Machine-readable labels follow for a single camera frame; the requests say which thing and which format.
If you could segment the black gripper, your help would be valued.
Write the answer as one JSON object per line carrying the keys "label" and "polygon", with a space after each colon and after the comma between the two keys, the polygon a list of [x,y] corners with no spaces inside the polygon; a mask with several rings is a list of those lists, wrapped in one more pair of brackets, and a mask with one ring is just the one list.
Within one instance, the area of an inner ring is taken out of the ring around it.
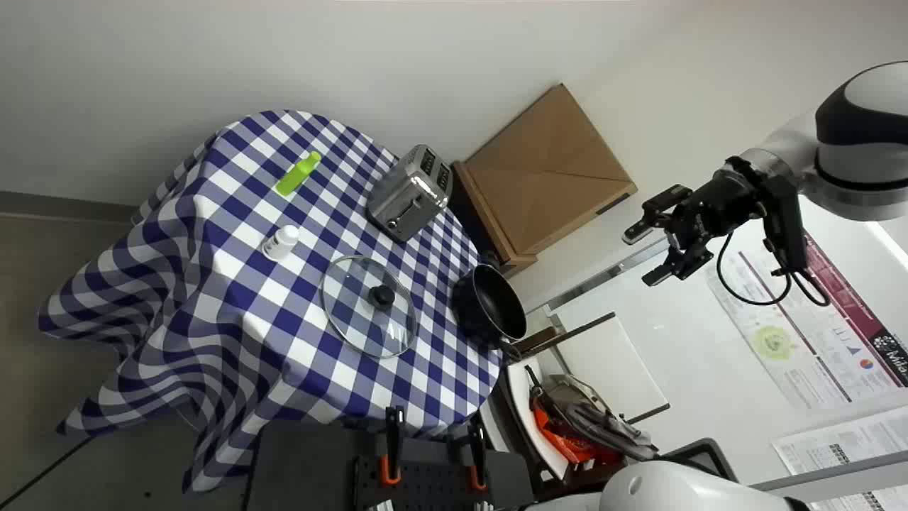
{"label": "black gripper", "polygon": [[649,227],[663,225],[676,251],[669,251],[654,269],[643,272],[642,282],[654,286],[669,276],[684,282],[698,272],[713,252],[696,246],[704,246],[710,239],[725,235],[732,227],[748,222],[757,210],[761,185],[762,174],[720,167],[701,188],[669,185],[649,197],[642,204],[642,219],[633,222],[622,239],[639,241]]}

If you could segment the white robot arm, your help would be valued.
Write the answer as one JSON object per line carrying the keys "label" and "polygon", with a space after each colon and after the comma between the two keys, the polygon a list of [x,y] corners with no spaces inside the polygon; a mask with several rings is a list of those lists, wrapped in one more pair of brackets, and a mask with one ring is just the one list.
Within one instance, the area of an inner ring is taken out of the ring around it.
{"label": "white robot arm", "polygon": [[649,229],[667,239],[667,255],[642,276],[647,286],[690,278],[704,263],[722,272],[722,251],[752,219],[762,222],[762,246],[778,262],[783,292],[747,298],[720,276],[720,286],[748,306],[774,306],[792,286],[829,306],[829,292],[808,272],[799,200],[850,219],[881,222],[905,214],[908,200],[908,63],[890,61],[856,72],[808,117],[771,130],[761,146],[725,157],[701,185],[669,185],[642,204],[642,219],[622,239],[635,244]]}

